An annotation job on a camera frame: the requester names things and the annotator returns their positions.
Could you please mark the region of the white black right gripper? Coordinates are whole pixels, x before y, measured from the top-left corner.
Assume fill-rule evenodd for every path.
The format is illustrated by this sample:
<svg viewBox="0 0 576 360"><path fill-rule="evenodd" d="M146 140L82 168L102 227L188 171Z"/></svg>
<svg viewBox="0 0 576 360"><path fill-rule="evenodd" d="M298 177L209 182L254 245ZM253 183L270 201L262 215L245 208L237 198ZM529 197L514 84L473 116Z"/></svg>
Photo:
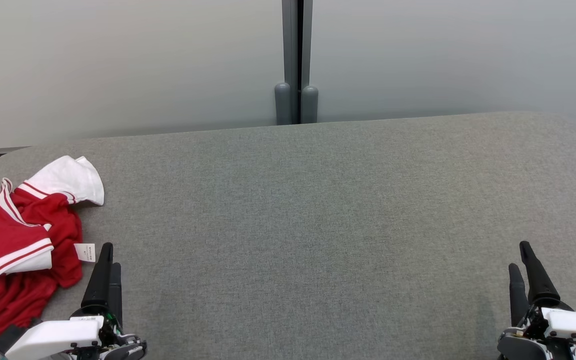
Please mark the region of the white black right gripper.
<svg viewBox="0 0 576 360"><path fill-rule="evenodd" d="M499 360L576 360L576 311L560 309L561 297L528 241L519 243L526 285L509 264L510 327L497 341Z"/></svg>

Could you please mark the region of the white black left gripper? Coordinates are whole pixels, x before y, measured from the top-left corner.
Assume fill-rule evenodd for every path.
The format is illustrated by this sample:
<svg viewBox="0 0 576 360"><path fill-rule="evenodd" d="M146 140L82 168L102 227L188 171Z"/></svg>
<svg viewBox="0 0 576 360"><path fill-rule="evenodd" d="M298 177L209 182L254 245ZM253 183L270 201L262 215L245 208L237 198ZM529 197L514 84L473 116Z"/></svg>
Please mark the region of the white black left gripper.
<svg viewBox="0 0 576 360"><path fill-rule="evenodd" d="M81 308L67 320L42 321L4 331L5 360L142 360L147 342L122 328L122 268L105 243Z"/></svg>

